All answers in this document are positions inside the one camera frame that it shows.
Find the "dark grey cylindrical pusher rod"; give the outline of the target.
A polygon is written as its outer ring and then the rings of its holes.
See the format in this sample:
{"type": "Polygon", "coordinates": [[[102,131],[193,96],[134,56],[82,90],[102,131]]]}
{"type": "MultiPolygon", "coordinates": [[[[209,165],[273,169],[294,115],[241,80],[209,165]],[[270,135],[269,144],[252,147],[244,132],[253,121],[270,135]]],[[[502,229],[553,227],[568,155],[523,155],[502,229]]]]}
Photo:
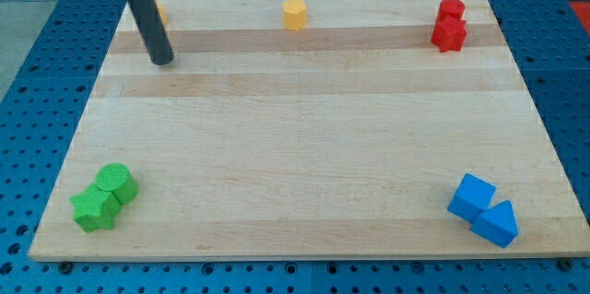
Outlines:
{"type": "Polygon", "coordinates": [[[127,0],[152,64],[167,65],[174,58],[156,0],[127,0]]]}

